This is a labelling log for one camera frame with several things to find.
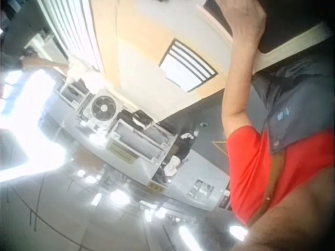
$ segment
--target white wall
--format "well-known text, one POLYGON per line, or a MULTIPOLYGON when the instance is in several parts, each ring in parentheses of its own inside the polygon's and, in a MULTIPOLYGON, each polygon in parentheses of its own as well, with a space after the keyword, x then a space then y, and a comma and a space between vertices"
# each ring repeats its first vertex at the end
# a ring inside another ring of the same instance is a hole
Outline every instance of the white wall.
POLYGON ((195 51, 200 48, 209 62, 214 62, 220 70, 227 73, 230 65, 230 49, 198 13, 196 5, 202 2, 202 0, 169 0, 168 3, 160 3, 137 0, 137 8, 139 12, 171 29, 174 34, 185 38, 186 41, 183 42, 192 45, 195 51))
POLYGON ((156 121, 188 107, 200 98, 165 78, 153 61, 126 44, 119 43, 120 94, 156 121))
POLYGON ((165 195, 197 208, 211 211, 223 196, 229 182, 229 176, 193 150, 190 151, 187 158, 188 162, 173 178, 172 183, 165 191, 165 195), (214 186, 214 190, 206 203, 199 203, 187 195, 197 179, 214 186))

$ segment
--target man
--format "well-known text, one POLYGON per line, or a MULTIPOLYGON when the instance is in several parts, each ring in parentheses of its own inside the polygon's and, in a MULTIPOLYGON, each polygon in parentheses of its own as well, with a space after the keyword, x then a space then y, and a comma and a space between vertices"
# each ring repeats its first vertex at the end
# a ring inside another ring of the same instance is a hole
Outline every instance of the man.
POLYGON ((333 53, 312 53, 252 80, 266 14, 257 0, 217 0, 233 33, 222 101, 231 205, 252 226, 266 211, 334 162, 333 53), (261 134, 245 112, 250 85, 269 115, 261 134))

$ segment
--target ceiling light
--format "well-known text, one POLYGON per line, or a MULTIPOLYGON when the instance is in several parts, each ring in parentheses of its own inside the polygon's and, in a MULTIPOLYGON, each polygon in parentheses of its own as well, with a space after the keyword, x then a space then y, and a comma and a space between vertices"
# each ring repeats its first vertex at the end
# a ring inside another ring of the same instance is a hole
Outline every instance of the ceiling light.
POLYGON ((22 76, 22 71, 9 72, 5 78, 5 81, 10 85, 15 85, 22 76))
POLYGON ((230 233, 240 241, 244 241, 244 238, 248 234, 248 230, 246 230, 243 226, 231 226, 229 228, 230 233))
POLYGON ((161 218, 163 219, 166 216, 167 213, 167 209, 166 208, 160 208, 158 211, 156 211, 155 216, 157 218, 161 218))
POLYGON ((145 209, 144 211, 144 217, 146 218, 147 222, 151 222, 152 221, 152 215, 154 213, 153 209, 145 209))
POLYGON ((188 246, 188 248, 191 251, 203 251, 197 241, 194 239, 193 235, 191 234, 191 232, 188 230, 187 227, 185 226, 180 226, 179 227, 179 234, 181 236, 181 238, 183 239, 184 243, 186 244, 186 246, 188 246))
POLYGON ((101 199, 101 193, 97 193, 96 195, 95 195, 95 197, 94 197, 94 199, 92 200, 92 205, 93 206, 97 206, 98 204, 99 204, 99 202, 100 202, 100 199, 101 199))
POLYGON ((130 197, 119 189, 110 194, 110 199, 112 202, 121 206, 125 206, 130 203, 130 197))
POLYGON ((7 99, 11 95, 14 87, 12 85, 5 84, 2 94, 2 98, 7 99))
POLYGON ((83 177, 85 174, 86 174, 86 172, 85 172, 84 170, 79 170, 79 171, 77 172, 77 175, 78 175, 79 177, 83 177))
POLYGON ((85 181, 86 181, 87 183, 89 183, 89 184, 94 184, 94 183, 97 182, 97 179, 94 178, 93 176, 87 176, 87 177, 85 178, 85 181))

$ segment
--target yellow wall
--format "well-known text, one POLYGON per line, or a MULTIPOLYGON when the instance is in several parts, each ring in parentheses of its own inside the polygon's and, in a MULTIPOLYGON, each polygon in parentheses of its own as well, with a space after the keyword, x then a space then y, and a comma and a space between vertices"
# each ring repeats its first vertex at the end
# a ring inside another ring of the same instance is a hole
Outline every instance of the yellow wall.
POLYGON ((219 73, 206 84, 194 90, 199 98, 205 98, 221 89, 226 82, 225 74, 220 72, 220 67, 211 62, 207 55, 202 53, 201 48, 194 46, 193 41, 187 37, 175 36, 171 30, 141 15, 135 10, 136 0, 119 0, 117 4, 117 17, 114 6, 116 0, 91 0, 94 15, 94 23, 97 34, 99 49, 102 54, 106 75, 114 83, 119 83, 117 62, 117 42, 125 43, 133 47, 146 58, 159 65, 167 48, 174 38, 177 38, 196 51, 201 57, 209 62, 219 73))

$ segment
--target black frame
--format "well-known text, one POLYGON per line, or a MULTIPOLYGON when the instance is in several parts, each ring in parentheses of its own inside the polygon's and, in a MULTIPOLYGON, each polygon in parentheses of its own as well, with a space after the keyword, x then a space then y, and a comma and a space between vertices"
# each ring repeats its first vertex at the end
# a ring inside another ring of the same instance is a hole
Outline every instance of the black frame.
MULTIPOLYGON (((174 38, 171 42, 171 44, 169 45, 169 47, 167 48, 162 60, 159 63, 159 67, 161 67, 162 63, 164 62, 166 56, 169 54, 169 52, 172 50, 172 46, 176 46, 178 47, 180 50, 182 50, 185 54, 187 54, 188 56, 192 57, 192 55, 190 55, 187 51, 185 51, 183 48, 181 48, 178 44, 176 44, 176 42, 182 44, 184 47, 186 47, 188 50, 190 50, 193 54, 197 55, 197 57, 199 57, 205 64, 207 64, 214 72, 214 74, 212 75, 208 69, 206 69, 205 67, 202 66, 202 64, 199 64, 201 67, 203 67, 203 69, 208 72, 211 76, 207 79, 205 79, 204 81, 202 81, 199 85, 195 86, 194 88, 192 88, 191 90, 187 91, 187 93, 190 93, 192 91, 194 91, 195 89, 199 88, 200 86, 204 85, 206 82, 208 82, 209 80, 211 80, 212 78, 214 78, 216 75, 218 75, 218 72, 206 61, 204 60, 203 57, 201 57, 198 53, 196 53, 194 50, 192 50, 190 47, 188 47, 186 44, 184 44, 183 42, 181 42, 180 40, 174 38)), ((198 79, 200 79, 192 69, 190 69, 187 65, 185 65, 183 62, 181 62, 179 59, 177 59, 174 55, 169 54, 171 57, 173 57, 174 59, 176 59, 179 63, 181 63, 183 66, 185 66, 189 71, 191 71, 198 79)), ((179 88, 181 88, 177 83, 175 83, 174 81, 170 80, 169 78, 166 78, 169 81, 171 81, 173 84, 177 85, 179 88)))

